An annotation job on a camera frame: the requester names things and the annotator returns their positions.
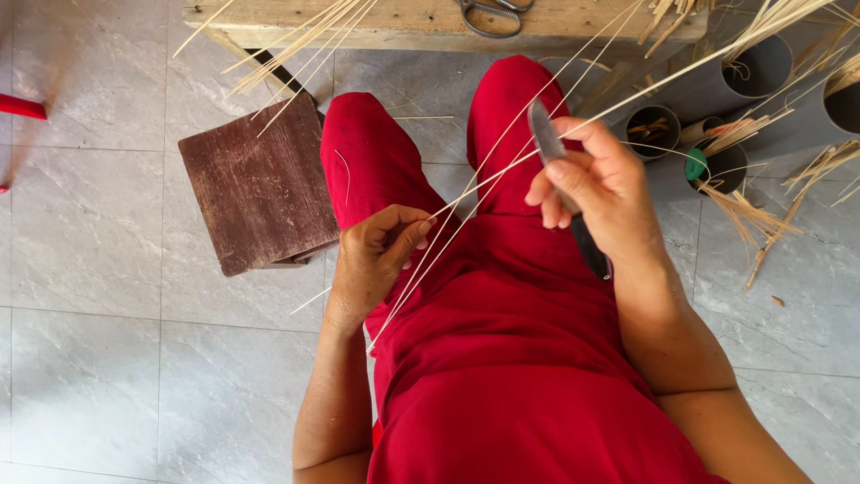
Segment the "left hand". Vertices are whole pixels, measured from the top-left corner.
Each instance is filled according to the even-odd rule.
[[[341,231],[326,317],[359,328],[391,291],[409,254],[427,247],[424,236],[435,223],[424,210],[389,205]]]

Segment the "pvc pipe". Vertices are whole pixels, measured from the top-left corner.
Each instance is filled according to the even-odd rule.
[[[681,146],[692,145],[694,143],[698,143],[701,140],[704,140],[708,137],[704,132],[709,129],[722,126],[726,123],[722,121],[722,119],[711,116],[710,118],[705,118],[699,121],[696,124],[691,124],[688,127],[685,127],[681,130],[681,136],[678,141],[678,144]]]
[[[657,148],[648,148],[646,146],[626,145],[637,157],[642,161],[649,161],[666,156],[666,150],[672,150],[678,145],[678,138],[681,135],[681,123],[671,109],[665,106],[641,106],[633,108],[620,122],[613,125],[610,130],[621,141],[630,141],[630,136],[627,130],[632,127],[651,124],[660,118],[666,118],[666,124],[669,130],[663,133],[656,140],[642,142],[643,144],[657,146]]]
[[[774,115],[786,105],[795,110],[741,143],[751,161],[860,138],[860,83],[825,99],[829,75],[829,71],[812,74],[772,99],[738,109],[728,117],[730,122],[737,121],[753,108],[750,116],[754,118]]]
[[[699,141],[698,143],[686,145],[678,149],[678,151],[687,153],[692,148],[702,149],[708,143],[708,140]],[[687,176],[684,173],[686,163],[686,156],[669,153],[664,158],[645,164],[648,191],[651,192],[651,199],[654,203],[708,198],[707,195],[693,188],[693,184],[687,180]],[[708,169],[714,179],[723,181],[723,183],[715,187],[716,190],[724,194],[729,194],[738,189],[746,176],[746,165],[746,154],[743,148],[738,145],[732,145],[717,154],[711,155],[708,158]],[[702,181],[707,180],[708,172],[703,172],[699,179]]]
[[[730,113],[777,92],[788,80],[791,49],[772,35],[748,48],[735,65],[723,68],[712,59],[664,86],[651,102],[664,104],[683,122]]]

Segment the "right hand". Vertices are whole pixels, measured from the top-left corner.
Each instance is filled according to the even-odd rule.
[[[563,117],[553,125],[563,134],[585,121]],[[642,162],[598,121],[566,138],[581,141],[587,152],[568,152],[567,159],[552,160],[534,177],[525,196],[527,205],[541,205],[544,226],[564,228],[570,223],[571,214],[555,193],[558,188],[579,205],[597,247],[616,266],[665,256]]]

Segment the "wooden stool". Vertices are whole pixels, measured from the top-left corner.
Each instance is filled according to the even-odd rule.
[[[298,95],[257,137],[286,102],[179,141],[225,276],[296,267],[338,243],[310,95]]]

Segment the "knife handle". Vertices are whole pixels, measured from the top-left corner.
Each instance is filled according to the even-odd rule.
[[[576,244],[580,247],[582,258],[585,259],[588,269],[592,270],[598,279],[609,281],[612,279],[609,258],[594,243],[591,233],[588,232],[586,222],[582,214],[574,215],[570,221],[570,232],[574,234]]]

